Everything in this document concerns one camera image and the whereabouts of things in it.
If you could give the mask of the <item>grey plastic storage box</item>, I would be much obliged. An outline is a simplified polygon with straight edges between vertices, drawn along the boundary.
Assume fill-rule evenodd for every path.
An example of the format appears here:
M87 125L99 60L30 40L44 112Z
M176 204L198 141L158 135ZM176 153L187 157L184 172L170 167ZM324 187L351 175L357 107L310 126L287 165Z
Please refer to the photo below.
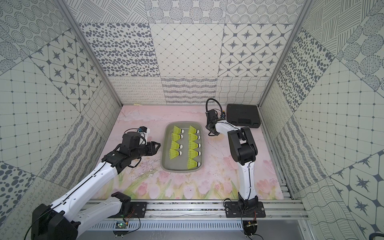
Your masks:
M161 167L171 173L200 170L204 162L203 129L197 122L174 122L165 130Z

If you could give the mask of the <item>yellow shuttlecock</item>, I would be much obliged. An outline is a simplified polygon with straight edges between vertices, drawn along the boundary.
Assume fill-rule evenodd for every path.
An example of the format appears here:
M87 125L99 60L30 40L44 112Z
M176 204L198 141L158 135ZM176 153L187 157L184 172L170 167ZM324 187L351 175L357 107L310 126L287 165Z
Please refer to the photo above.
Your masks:
M172 159L175 159L176 157L179 157L182 155L182 152L181 151L178 151L178 150L173 150L173 149L170 149L169 150L169 157L170 157L170 160Z
M178 140L180 140L180 139L182 139L182 138L183 138L183 135L180 135L180 134L174 134L174 133L171 134L171 139L172 139L172 141L174 141L174 142L177 142Z
M194 158L196 158L196 157L198 157L200 155L201 155L201 152L199 152L199 151L195 151L195 150L189 150L188 151L188 157L190 159L194 159Z
M189 126L189 134L198 135L200 133L200 130L196 129L193 126Z
M171 150L180 150L182 148L183 148L183 145L174 141L171 142Z
M195 143L193 141L189 141L189 150L195 150L200 147L201 147L201 144Z
M188 159L187 161L187 169L190 170L190 169L194 169L194 168L198 168L201 166L201 163L200 162L197 162L193 159Z
M173 134L177 134L177 135L181 135L183 134L185 131L177 126L174 126L173 127Z
M196 140L199 140L201 137L199 135L196 135L196 134L189 134L189 141L193 142L193 141L196 141Z

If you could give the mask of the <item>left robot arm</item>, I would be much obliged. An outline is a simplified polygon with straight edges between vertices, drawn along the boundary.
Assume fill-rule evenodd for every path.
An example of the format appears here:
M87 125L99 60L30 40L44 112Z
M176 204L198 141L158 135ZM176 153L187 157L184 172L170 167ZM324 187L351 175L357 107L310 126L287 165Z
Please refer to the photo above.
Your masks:
M105 201L83 210L91 197L133 160L155 155L161 144L147 142L126 148L123 144L105 155L102 162L59 199L50 205L40 204L32 215L32 224L25 234L32 240L75 240L97 223L111 216L125 219L133 215L131 197L115 192Z

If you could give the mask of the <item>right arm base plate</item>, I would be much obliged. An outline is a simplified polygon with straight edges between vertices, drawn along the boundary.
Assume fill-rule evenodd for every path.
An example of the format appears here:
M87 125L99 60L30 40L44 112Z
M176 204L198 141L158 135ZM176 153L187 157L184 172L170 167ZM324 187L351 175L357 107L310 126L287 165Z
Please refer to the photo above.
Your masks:
M264 204L258 202L256 206L241 208L238 202L225 201L223 202L225 214L227 218L265 218L266 212Z

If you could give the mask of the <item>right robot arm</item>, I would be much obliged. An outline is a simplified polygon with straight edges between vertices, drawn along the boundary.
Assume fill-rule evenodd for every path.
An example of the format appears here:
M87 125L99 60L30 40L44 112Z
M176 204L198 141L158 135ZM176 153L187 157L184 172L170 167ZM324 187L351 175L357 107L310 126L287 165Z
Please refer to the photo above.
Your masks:
M219 118L217 111L207 110L206 129L211 134L226 135L230 152L238 166L239 190L238 205L240 210L249 211L259 206L259 199L254 183L254 167L258 149L249 127L237 127L224 118Z

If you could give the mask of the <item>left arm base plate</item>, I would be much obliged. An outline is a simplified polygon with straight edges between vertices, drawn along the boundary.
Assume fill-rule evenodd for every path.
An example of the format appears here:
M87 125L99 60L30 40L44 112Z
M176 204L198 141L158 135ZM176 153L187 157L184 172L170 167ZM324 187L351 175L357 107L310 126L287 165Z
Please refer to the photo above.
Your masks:
M144 218L147 209L147 202L130 202L123 204L121 210L116 215L109 218Z

